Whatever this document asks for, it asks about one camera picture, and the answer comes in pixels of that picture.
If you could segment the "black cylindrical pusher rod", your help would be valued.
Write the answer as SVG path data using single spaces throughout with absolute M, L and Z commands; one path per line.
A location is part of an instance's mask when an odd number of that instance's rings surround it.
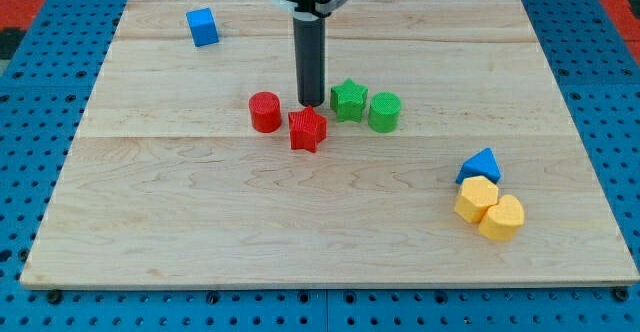
M 298 102 L 317 107 L 325 100 L 325 20 L 293 20 Z

